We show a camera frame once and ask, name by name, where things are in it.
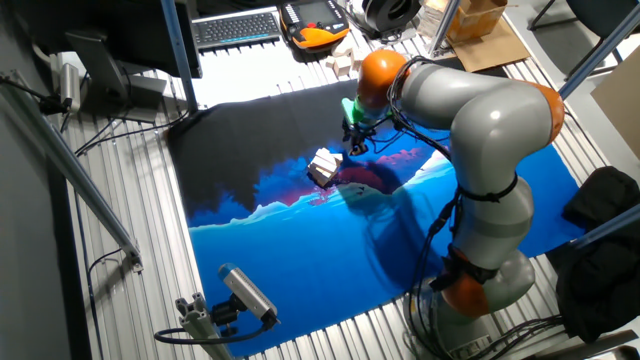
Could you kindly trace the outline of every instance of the robotic arm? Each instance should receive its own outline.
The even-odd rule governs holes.
[[[363,140],[389,116],[398,130],[415,123],[451,131],[450,161],[459,186],[449,207],[458,207],[457,225],[445,270],[425,287],[426,302],[412,303],[417,310],[409,316],[422,319],[420,312],[434,309],[444,347],[452,349],[461,345],[461,336],[447,336],[449,325],[469,325],[504,309],[534,283],[529,259],[517,250],[531,226],[533,198],[515,169],[554,140],[564,105],[557,92],[538,84],[444,68],[427,59],[408,65],[393,51],[370,54],[356,99],[343,100],[345,128],[352,154],[367,150]],[[390,105],[401,114],[389,113]]]

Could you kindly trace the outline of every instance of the desk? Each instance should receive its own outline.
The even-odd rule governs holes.
[[[369,53],[376,46],[365,41],[354,30],[350,35],[358,47]],[[428,40],[416,37],[392,46],[412,55],[426,55]],[[202,58],[203,79],[196,80],[195,90],[201,106],[213,106],[227,101],[245,101],[262,96],[276,96],[309,87],[322,86],[357,77],[351,72],[336,77],[333,71],[318,61],[316,55],[302,54],[305,62],[293,60],[291,50],[284,42],[258,46],[240,46],[229,50],[205,53]],[[514,79],[527,80],[551,86],[544,69],[535,59],[505,66]],[[184,99],[180,81],[161,72],[148,72],[150,77],[167,79],[167,92]],[[167,102],[165,111],[158,115],[159,123],[175,117],[175,105]],[[107,124],[106,119],[71,121],[65,140],[72,149]],[[148,128],[146,124],[112,124],[115,134]],[[579,184],[597,167],[607,165],[597,145],[570,117],[554,142],[558,153]],[[105,358],[124,359],[207,359],[200,347],[170,346],[153,340],[155,331],[178,327],[178,312],[174,300],[190,298],[202,285],[196,267],[182,199],[177,187],[173,163],[162,134],[153,131],[123,137],[113,143],[104,143],[81,157],[81,163],[100,191],[123,220],[127,231],[143,254],[144,271],[134,274],[115,261],[99,264],[91,281],[96,291],[97,324],[94,324],[87,305],[91,345],[95,358],[99,358],[95,328],[100,331]],[[70,197],[77,251],[86,250],[89,263],[117,245],[101,227],[97,219],[80,201]],[[83,232],[80,231],[80,220]],[[84,259],[78,259],[84,268]],[[495,332],[504,331],[525,320],[558,313],[555,300],[557,276],[545,256],[533,261],[536,284],[516,304],[485,317]],[[88,304],[87,279],[81,275],[85,303]],[[411,359],[404,345],[407,331],[402,314],[402,301],[395,300],[340,324],[286,342],[264,354],[250,359]],[[505,359],[520,359],[527,354],[560,343],[567,339],[556,329],[539,335]]]

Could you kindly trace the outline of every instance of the black stand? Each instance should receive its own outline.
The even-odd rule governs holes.
[[[165,80],[129,76],[126,73],[123,76],[105,46],[107,37],[103,34],[96,31],[70,31],[66,35],[91,75],[81,112],[155,122],[167,85]]]

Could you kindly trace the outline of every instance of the black fabric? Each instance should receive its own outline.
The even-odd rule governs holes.
[[[605,167],[591,174],[564,216],[589,231],[639,203],[635,181]],[[563,261],[556,291],[565,327],[586,343],[640,315],[639,226],[631,224],[580,251],[554,250]]]
[[[612,166],[594,171],[564,207],[562,216],[591,231],[640,203],[635,180]],[[637,236],[640,224],[621,229],[617,234]]]

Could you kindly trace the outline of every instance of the power cable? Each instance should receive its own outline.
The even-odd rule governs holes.
[[[220,339],[176,339],[172,337],[163,336],[168,334],[177,334],[177,333],[187,332],[185,329],[182,329],[182,328],[174,328],[174,329],[166,329],[166,330],[158,331],[153,335],[153,338],[160,342],[163,342],[166,344],[173,344],[173,345],[221,345],[221,344],[230,344],[234,342],[251,340],[269,329],[270,327],[267,324],[264,324],[260,329],[258,329],[257,331],[251,334],[242,335],[242,336],[233,336],[228,338],[220,338]]]

